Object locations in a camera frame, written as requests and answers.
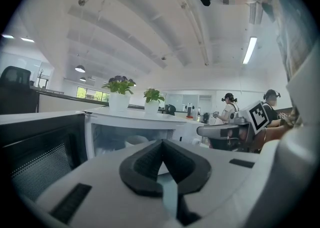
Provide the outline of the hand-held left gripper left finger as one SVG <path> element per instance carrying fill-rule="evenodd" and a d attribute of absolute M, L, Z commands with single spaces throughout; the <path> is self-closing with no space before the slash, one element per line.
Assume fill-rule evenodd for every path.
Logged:
<path fill-rule="evenodd" d="M 121 180 L 122 161 L 149 145 L 138 144 L 86 161 L 49 186 L 36 204 L 52 212 L 80 183 L 91 189 L 69 221 L 71 228 L 177 228 L 162 199 L 137 195 Z"/>

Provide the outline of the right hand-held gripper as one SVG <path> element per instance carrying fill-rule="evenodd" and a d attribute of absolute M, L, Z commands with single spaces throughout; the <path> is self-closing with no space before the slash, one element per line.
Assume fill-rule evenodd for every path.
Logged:
<path fill-rule="evenodd" d="M 228 137 L 230 144 L 237 144 L 247 150 L 255 150 L 255 139 L 269 124 L 269 118 L 261 103 L 257 101 L 248 107 L 231 113 L 228 124 L 206 125 L 197 128 L 202 137 Z"/>

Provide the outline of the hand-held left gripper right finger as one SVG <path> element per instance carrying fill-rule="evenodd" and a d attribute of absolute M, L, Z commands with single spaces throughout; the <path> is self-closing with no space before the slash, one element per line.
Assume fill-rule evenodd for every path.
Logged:
<path fill-rule="evenodd" d="M 174 217 L 162 228 L 243 228 L 255 195 L 237 196 L 257 155 L 165 140 L 163 159 L 177 184 Z"/>

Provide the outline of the white microwave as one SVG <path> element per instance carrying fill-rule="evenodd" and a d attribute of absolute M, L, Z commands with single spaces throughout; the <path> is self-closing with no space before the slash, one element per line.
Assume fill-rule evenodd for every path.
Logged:
<path fill-rule="evenodd" d="M 108 107 L 0 115 L 0 156 L 18 193 L 31 200 L 96 156 L 158 139 L 200 145 L 200 123 Z"/>

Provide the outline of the person's right forearm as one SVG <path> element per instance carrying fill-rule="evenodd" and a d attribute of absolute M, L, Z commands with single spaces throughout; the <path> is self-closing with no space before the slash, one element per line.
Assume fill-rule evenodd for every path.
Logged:
<path fill-rule="evenodd" d="M 263 146 L 267 142 L 281 139 L 289 131 L 289 129 L 289 127 L 284 125 L 279 127 L 266 128 L 264 130 L 264 135 L 262 137 L 259 148 L 263 148 Z"/>

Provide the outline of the white flower potted plant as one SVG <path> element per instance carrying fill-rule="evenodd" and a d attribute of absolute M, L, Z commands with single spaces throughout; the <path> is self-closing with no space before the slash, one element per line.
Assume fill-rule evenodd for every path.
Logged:
<path fill-rule="evenodd" d="M 149 88 L 144 92 L 145 104 L 144 111 L 148 115 L 153 115 L 158 112 L 161 102 L 165 101 L 165 98 L 160 94 L 159 90 Z"/>

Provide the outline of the window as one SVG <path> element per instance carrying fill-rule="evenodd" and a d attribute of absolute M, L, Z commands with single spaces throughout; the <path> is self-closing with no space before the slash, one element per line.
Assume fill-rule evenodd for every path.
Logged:
<path fill-rule="evenodd" d="M 110 94 L 106 92 L 97 91 L 97 90 L 78 87 L 76 92 L 76 97 L 81 99 L 87 99 L 87 100 L 109 102 Z"/>

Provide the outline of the ceiling tube light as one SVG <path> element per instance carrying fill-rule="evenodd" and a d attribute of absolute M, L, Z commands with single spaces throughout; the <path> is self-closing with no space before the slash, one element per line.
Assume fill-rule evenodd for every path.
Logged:
<path fill-rule="evenodd" d="M 249 44 L 248 44 L 248 47 L 247 47 L 247 51 L 245 53 L 245 56 L 244 56 L 244 59 L 243 59 L 243 62 L 242 62 L 243 65 L 246 65 L 246 64 L 249 63 L 249 61 L 250 61 L 250 59 L 252 57 L 252 54 L 254 52 L 257 40 L 258 40 L 257 37 L 250 37 Z"/>

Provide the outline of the purple flower potted plant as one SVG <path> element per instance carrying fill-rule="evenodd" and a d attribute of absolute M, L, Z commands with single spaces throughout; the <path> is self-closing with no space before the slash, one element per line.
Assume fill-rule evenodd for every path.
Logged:
<path fill-rule="evenodd" d="M 131 87 L 134 86 L 136 83 L 133 79 L 120 75 L 110 78 L 102 86 L 110 91 L 108 104 L 111 111 L 124 112 L 127 110 L 131 95 L 133 95 Z"/>

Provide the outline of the yellow plaid shirt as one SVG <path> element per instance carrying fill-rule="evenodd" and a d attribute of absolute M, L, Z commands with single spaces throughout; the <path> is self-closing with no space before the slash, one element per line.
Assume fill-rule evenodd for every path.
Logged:
<path fill-rule="evenodd" d="M 265 0 L 261 5 L 277 24 L 276 42 L 290 81 L 311 52 L 318 28 L 302 0 Z"/>

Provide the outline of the black office chair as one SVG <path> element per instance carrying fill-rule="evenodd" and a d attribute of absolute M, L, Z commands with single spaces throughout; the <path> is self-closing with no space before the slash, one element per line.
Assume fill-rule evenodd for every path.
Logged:
<path fill-rule="evenodd" d="M 39 92 L 30 87 L 29 70 L 8 66 L 0 75 L 0 115 L 35 113 Z"/>

